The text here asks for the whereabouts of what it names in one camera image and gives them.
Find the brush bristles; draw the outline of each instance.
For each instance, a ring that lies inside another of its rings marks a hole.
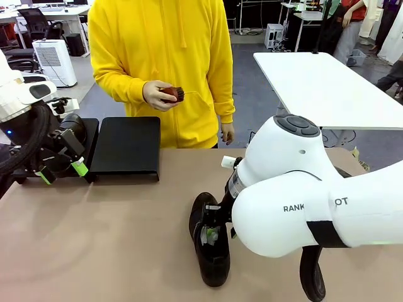
[[[176,92],[178,93],[178,101],[182,102],[184,100],[184,91],[182,87],[177,87]]]

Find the plastic bin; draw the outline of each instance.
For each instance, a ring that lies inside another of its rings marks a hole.
[[[359,49],[353,49],[353,53],[349,56],[347,66],[361,66],[366,58],[365,53]]]

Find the hoodie drawstring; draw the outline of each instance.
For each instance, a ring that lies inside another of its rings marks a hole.
[[[142,19],[143,19],[143,25],[144,25],[144,32],[145,32],[145,42],[147,44],[147,48],[149,49],[149,54],[151,57],[151,65],[152,65],[152,69],[151,69],[151,75],[154,76],[156,74],[159,73],[158,69],[157,69],[157,64],[156,64],[156,55],[155,53],[152,51],[152,48],[150,46],[149,43],[149,33],[148,33],[148,26],[147,26],[147,18],[145,17],[145,13],[144,13],[144,3],[143,0],[140,0],[141,3],[141,14],[142,14]]]
[[[178,9],[179,30],[181,32],[181,48],[188,48],[186,39],[184,38],[181,0],[176,0],[176,7]]]

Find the yellow sleeve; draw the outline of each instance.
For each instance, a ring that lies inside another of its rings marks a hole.
[[[143,86],[146,82],[126,74],[101,1],[95,1],[91,7],[88,32],[95,82],[115,101],[143,102]]]
[[[208,86],[214,99],[214,108],[224,124],[232,123],[235,112],[232,98],[232,51],[227,17],[223,0],[210,0],[212,4],[212,42]]]

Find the person's left hand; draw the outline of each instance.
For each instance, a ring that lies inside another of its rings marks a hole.
[[[222,141],[230,145],[235,140],[235,129],[234,124],[221,124]]]
[[[346,27],[350,24],[351,16],[352,16],[352,15],[353,15],[353,13],[352,13],[350,10],[348,10],[348,11],[344,14],[343,24],[342,24],[343,28],[346,28]]]

